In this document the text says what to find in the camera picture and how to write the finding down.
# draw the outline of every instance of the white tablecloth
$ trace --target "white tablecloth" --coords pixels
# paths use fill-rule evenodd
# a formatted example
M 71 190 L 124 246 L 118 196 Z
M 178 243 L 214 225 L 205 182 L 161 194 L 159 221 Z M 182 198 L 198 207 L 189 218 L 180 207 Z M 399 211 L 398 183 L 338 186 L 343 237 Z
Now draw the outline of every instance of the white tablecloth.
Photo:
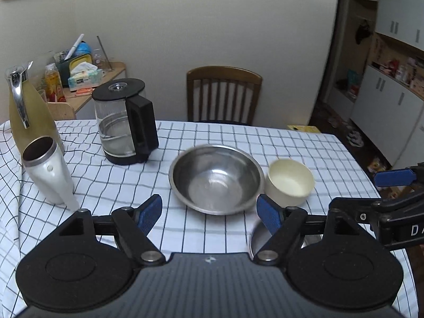
M 211 216 L 176 200 L 168 181 L 169 166 L 179 152 L 195 145 L 237 147 L 253 155 L 265 173 L 278 157 L 303 162 L 316 180 L 314 192 L 303 206 L 311 214 L 326 214 L 334 197 L 379 197 L 360 166 L 333 135 L 206 123 L 156 124 L 160 146 L 148 162 L 117 166 L 104 157 L 96 121 L 57 122 L 75 195 L 83 208 L 105 215 L 122 206 L 139 206 L 152 194 L 160 194 L 163 212 L 149 238 L 167 258 L 173 251 L 247 251 L 247 241 L 258 221 L 255 207 L 236 215 Z M 25 307 L 15 281 L 16 265 L 71 212 L 45 203 L 21 166 L 9 122 L 0 126 L 0 153 L 0 317 L 10 317 Z M 100 241 L 114 245 L 111 237 Z M 404 270 L 394 307 L 406 317 L 416 318 L 417 297 L 406 252 L 398 250 L 394 254 Z

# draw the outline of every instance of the bowl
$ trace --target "bowl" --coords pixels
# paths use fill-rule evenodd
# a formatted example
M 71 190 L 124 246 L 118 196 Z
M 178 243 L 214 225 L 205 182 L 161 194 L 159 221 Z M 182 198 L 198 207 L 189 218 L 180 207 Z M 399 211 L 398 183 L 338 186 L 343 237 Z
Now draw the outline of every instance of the bowl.
M 205 144 L 188 149 L 172 162 L 169 183 L 188 207 L 206 214 L 228 215 L 255 205 L 264 177 L 249 154 Z
M 250 258 L 253 259 L 253 256 L 262 248 L 262 246 L 266 244 L 269 238 L 271 238 L 271 233 L 265 227 L 263 222 L 259 221 L 258 224 L 256 224 L 255 228 L 253 229 L 253 232 L 249 240 Z M 305 235 L 302 247 L 315 244 L 316 242 L 319 242 L 321 240 L 322 240 L 321 235 Z
M 265 193 L 283 208 L 299 206 L 314 186 L 314 176 L 304 164 L 292 159 L 279 159 L 269 167 Z

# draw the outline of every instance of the blue gripper pad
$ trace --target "blue gripper pad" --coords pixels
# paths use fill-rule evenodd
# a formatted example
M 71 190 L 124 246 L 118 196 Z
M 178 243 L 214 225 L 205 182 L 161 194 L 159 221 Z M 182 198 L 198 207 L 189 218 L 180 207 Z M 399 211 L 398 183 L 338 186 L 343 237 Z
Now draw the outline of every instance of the blue gripper pad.
M 267 195 L 260 194 L 256 201 L 256 211 L 268 231 L 274 235 L 282 226 L 280 210 L 282 208 Z
M 137 227 L 147 236 L 162 215 L 162 198 L 154 194 L 137 209 L 140 209 Z
M 374 176 L 376 187 L 402 187 L 411 185 L 417 179 L 411 169 L 377 172 Z

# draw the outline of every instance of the white cup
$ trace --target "white cup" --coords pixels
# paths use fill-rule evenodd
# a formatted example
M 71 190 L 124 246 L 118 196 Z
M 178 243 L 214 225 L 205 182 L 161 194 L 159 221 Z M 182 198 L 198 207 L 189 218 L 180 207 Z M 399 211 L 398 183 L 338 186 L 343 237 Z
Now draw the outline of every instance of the white cup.
M 285 208 L 304 203 L 314 186 L 314 176 L 304 164 L 292 159 L 279 159 L 269 167 L 265 193 Z
M 79 209 L 74 182 L 53 138 L 42 136 L 32 141 L 22 153 L 22 162 L 48 203 L 65 205 L 72 211 Z

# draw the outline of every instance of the white tissue paper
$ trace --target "white tissue paper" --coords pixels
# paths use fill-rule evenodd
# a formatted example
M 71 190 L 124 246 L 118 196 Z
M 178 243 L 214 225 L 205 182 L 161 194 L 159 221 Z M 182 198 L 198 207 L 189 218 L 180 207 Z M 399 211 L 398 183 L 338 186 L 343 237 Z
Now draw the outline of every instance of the white tissue paper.
M 71 75 L 75 75 L 87 70 L 96 70 L 97 67 L 94 64 L 88 62 L 81 62 L 77 67 L 71 70 Z

